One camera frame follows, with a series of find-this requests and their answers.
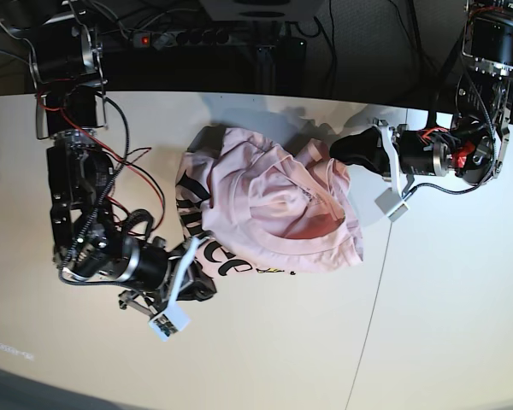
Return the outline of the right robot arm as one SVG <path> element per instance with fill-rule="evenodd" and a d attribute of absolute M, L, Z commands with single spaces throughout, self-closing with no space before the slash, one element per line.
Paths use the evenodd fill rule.
<path fill-rule="evenodd" d="M 159 220 L 145 209 L 115 216 L 112 196 L 125 169 L 153 178 L 125 146 L 114 152 L 97 137 L 108 125 L 103 49 L 85 2 L 0 1 L 0 27 L 27 46 L 35 89 L 37 136 L 46 151 L 53 258 L 59 279 L 72 286 L 117 286 L 121 308 L 135 308 L 172 325 L 181 301 L 209 300 L 213 280 L 195 260 L 200 243 L 167 249 Z"/>

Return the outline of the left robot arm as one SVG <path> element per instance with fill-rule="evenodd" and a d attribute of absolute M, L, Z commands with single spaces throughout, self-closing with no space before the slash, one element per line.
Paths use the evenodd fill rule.
<path fill-rule="evenodd" d="M 468 1 L 465 12 L 435 81 L 424 127 L 374 120 L 330 147 L 335 160 L 389 179 L 398 202 L 416 193 L 416 176 L 454 172 L 470 193 L 497 178 L 504 165 L 513 105 L 513 1 Z"/>

